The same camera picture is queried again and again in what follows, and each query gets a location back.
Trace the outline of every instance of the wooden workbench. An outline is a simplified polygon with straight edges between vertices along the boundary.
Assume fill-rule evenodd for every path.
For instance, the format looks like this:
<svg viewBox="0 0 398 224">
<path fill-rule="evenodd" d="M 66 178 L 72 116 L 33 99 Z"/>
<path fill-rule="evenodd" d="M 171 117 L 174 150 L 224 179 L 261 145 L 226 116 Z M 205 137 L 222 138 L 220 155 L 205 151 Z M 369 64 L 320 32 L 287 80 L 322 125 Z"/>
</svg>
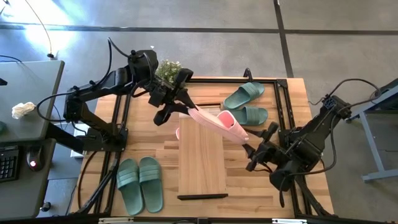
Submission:
<svg viewBox="0 0 398 224">
<path fill-rule="evenodd" d="M 302 78 L 288 78 L 289 94 L 292 104 L 296 126 L 303 126 L 311 120 L 311 112 L 308 106 L 307 93 Z M 234 83 L 190 83 L 187 85 L 189 95 L 196 103 L 221 103 L 234 92 L 241 84 Z M 269 117 L 265 124 L 253 129 L 266 129 L 271 121 L 279 122 L 275 93 L 272 85 L 265 84 L 264 94 L 250 102 L 268 110 Z M 95 113 L 103 120 L 110 122 L 116 96 L 105 96 L 98 100 Z M 178 114 L 174 113 L 169 121 L 161 126 L 153 123 L 153 118 L 158 108 L 148 104 L 149 95 L 143 95 L 131 100 L 127 128 L 129 136 L 127 147 L 122 154 L 122 161 L 135 159 L 137 162 L 144 156 L 155 157 L 162 166 L 162 181 L 164 188 L 164 208 L 159 213 L 149 213 L 144 210 L 139 216 L 144 217 L 241 217 L 241 218 L 277 218 L 293 217 L 290 192 L 284 193 L 285 208 L 279 204 L 279 192 L 269 182 L 267 172 L 248 172 L 245 167 L 248 163 L 245 150 L 224 139 L 224 163 L 226 172 L 226 198 L 211 200 L 177 199 L 178 194 L 178 140 L 175 130 L 178 127 Z M 282 97 L 282 106 L 285 111 L 285 101 Z M 249 135 L 249 144 L 257 147 L 260 139 Z M 271 141 L 278 142 L 275 134 Z M 85 203 L 97 187 L 103 163 L 104 153 L 97 153 L 88 164 L 81 186 L 81 201 Z M 319 164 L 314 170 L 321 169 Z M 308 188 L 324 206 L 333 213 L 328 185 L 325 174 L 307 176 Z M 105 207 L 108 189 L 104 191 L 102 209 Z M 71 212 L 77 210 L 77 194 L 73 198 Z M 302 203 L 301 193 L 298 191 L 299 202 Z M 127 216 L 120 191 L 116 189 L 112 216 Z"/>
</svg>

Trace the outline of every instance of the concrete floor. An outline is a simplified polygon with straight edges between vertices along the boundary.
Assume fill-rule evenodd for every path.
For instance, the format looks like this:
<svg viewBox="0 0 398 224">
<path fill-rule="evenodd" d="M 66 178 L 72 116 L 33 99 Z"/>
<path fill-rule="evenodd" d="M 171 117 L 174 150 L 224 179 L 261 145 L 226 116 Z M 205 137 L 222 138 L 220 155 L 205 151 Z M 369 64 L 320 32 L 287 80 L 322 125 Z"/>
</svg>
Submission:
<svg viewBox="0 0 398 224">
<path fill-rule="evenodd" d="M 49 45 L 40 26 L 15 30 L 15 23 L 36 23 L 24 1 L 11 1 L 3 10 L 0 53 L 21 60 L 47 60 Z M 83 85 L 104 75 L 108 62 L 106 38 L 124 51 L 155 47 L 159 59 L 179 60 L 195 75 L 240 77 L 246 67 L 255 77 L 302 77 L 308 98 L 317 101 L 344 78 L 364 78 L 382 86 L 397 78 L 398 2 L 395 0 L 280 0 L 284 28 L 317 31 L 316 35 L 287 34 L 281 42 L 273 0 L 30 0 L 45 24 L 65 25 L 77 30 L 101 26 L 102 32 L 49 31 L 53 52 L 66 63 L 59 92 Z M 120 27 L 239 28 L 241 33 L 217 32 L 118 32 Z M 326 35 L 322 30 L 334 30 Z M 341 35 L 340 31 L 358 30 Z M 381 30 L 363 35 L 367 30 Z M 112 68 L 125 66 L 125 58 L 114 52 Z M 293 72 L 287 73 L 291 66 Z M 348 102 L 369 97 L 373 90 L 355 83 L 342 86 L 336 94 Z M 95 108 L 96 102 L 90 103 Z M 63 110 L 63 98 L 56 106 Z M 319 107 L 312 106 L 312 114 Z M 326 173 L 335 213 L 365 220 L 398 220 L 398 178 L 364 184 L 361 175 L 376 171 L 370 148 L 360 124 L 340 123 L 335 131 L 338 162 Z M 62 161 L 67 154 L 56 152 Z M 325 163 L 331 162 L 330 140 L 326 140 Z M 53 170 L 53 181 L 77 177 L 77 171 Z M 59 184 L 49 185 L 46 200 L 53 200 L 65 213 L 70 195 L 57 195 Z M 68 192 L 74 182 L 69 181 Z"/>
</svg>

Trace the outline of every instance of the white cloth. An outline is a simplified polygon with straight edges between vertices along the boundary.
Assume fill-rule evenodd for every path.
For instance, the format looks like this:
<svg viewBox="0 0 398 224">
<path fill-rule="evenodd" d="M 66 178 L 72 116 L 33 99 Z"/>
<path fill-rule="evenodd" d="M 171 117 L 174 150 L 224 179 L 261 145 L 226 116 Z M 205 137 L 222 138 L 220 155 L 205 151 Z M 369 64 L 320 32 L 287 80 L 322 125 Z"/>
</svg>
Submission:
<svg viewBox="0 0 398 224">
<path fill-rule="evenodd" d="M 25 114 L 31 112 L 34 110 L 36 105 L 34 105 L 32 102 L 27 102 L 25 104 L 23 103 L 18 103 L 12 108 L 12 118 L 14 119 L 19 119 Z"/>
</svg>

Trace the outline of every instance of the green slide sandal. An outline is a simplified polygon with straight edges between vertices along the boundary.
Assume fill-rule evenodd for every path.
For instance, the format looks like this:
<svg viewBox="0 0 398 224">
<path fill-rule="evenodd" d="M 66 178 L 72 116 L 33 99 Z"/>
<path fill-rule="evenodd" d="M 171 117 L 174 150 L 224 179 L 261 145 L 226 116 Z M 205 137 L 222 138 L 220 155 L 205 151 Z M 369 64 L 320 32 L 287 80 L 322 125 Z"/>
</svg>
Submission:
<svg viewBox="0 0 398 224">
<path fill-rule="evenodd" d="M 238 90 L 224 100 L 226 110 L 233 110 L 245 103 L 258 98 L 264 92 L 264 85 L 256 82 L 249 82 L 239 86 Z"/>
<path fill-rule="evenodd" d="M 244 106 L 240 110 L 229 111 L 240 125 L 257 126 L 266 122 L 268 111 L 255 106 Z"/>
<path fill-rule="evenodd" d="M 129 215 L 137 215 L 144 209 L 138 169 L 134 160 L 126 159 L 119 165 L 116 176 L 118 189 L 122 193 L 124 205 Z"/>
<path fill-rule="evenodd" d="M 139 183 L 148 212 L 156 213 L 163 208 L 163 188 L 160 164 L 153 157 L 139 161 Z"/>
</svg>

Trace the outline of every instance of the pink slide sandal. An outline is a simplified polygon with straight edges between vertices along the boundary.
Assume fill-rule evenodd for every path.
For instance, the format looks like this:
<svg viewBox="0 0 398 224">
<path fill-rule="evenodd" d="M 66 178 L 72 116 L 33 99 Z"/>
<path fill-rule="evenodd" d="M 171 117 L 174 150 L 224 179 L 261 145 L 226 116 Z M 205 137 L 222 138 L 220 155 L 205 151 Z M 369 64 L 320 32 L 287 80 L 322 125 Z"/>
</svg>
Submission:
<svg viewBox="0 0 398 224">
<path fill-rule="evenodd" d="M 249 140 L 248 134 L 244 131 L 242 126 L 236 121 L 234 116 L 229 111 L 222 111 L 218 116 L 201 109 L 197 106 L 196 109 L 188 109 L 188 114 L 201 125 L 212 129 L 224 138 L 236 144 L 246 144 Z M 177 139 L 180 137 L 180 128 L 175 131 Z"/>
</svg>

